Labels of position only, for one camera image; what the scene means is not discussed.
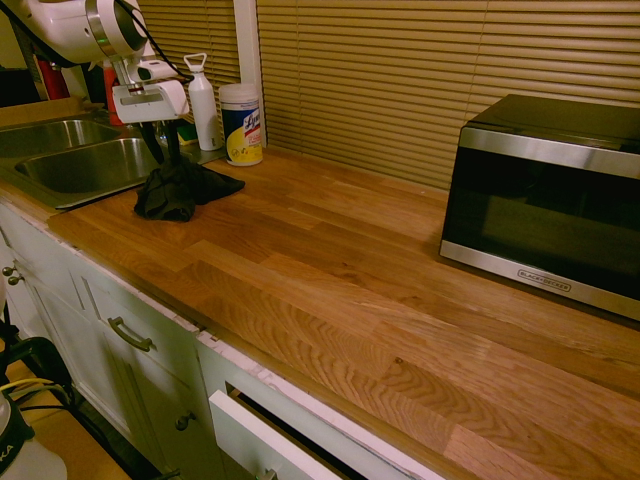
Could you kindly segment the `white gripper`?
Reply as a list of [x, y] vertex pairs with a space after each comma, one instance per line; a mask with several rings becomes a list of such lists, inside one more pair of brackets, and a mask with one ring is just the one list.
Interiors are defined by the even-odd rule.
[[136, 91], [127, 86], [115, 86], [112, 93], [119, 119], [128, 124], [140, 123], [141, 136], [158, 164], [164, 162], [164, 154], [152, 122], [165, 121], [170, 161], [180, 163], [182, 157], [175, 120], [189, 113], [182, 84], [178, 80], [147, 83]]

